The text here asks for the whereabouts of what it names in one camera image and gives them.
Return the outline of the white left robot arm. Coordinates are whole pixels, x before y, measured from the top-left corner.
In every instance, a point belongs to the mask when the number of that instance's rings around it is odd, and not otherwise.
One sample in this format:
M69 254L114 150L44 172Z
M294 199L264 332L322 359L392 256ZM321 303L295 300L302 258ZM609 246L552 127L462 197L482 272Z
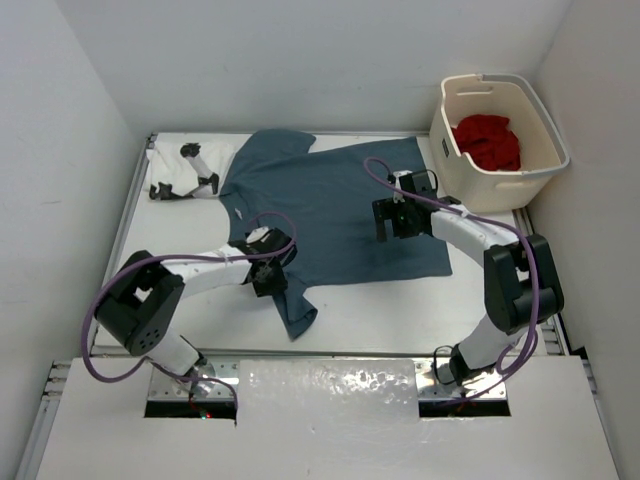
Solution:
M179 303L210 290L250 284L258 297L288 287L284 267L295 239L258 227L243 239L201 254L134 253L99 295L92 317L127 352L185 383L205 384L214 373L203 354L171 327Z

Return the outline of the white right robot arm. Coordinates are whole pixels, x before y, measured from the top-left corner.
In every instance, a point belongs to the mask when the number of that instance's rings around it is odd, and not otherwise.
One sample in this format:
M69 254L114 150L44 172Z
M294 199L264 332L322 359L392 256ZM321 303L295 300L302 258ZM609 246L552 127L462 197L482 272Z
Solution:
M451 348L448 364L434 369L437 381L462 386L483 372L496 370L502 377L516 372L537 348L538 324L564 307L546 238L525 236L471 213L451 196L438 196L429 170L394 172L385 183L392 197L372 203L378 241L428 235L453 245L483 270L485 314Z

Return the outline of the white printed t shirt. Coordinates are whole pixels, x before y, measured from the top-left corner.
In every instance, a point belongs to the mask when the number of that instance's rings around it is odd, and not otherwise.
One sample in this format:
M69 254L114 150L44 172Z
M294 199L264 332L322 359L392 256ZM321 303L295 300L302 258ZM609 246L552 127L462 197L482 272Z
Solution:
M235 153L223 141L156 142L146 151L143 189L152 201L215 198Z

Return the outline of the teal blue t shirt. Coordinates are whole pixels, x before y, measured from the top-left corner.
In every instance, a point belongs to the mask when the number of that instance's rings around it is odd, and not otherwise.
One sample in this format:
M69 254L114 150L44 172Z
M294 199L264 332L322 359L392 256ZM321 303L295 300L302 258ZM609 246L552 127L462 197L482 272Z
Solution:
M304 296L311 287L452 273L442 241L426 235L376 240L372 203L387 190L370 178L363 162L376 157L394 171L421 170L415 138L312 152L315 141L299 131L256 132L235 154L219 193L233 240L256 215L274 228L296 227L298 253L285 269L288 288L273 298L291 339L306 332L318 314Z

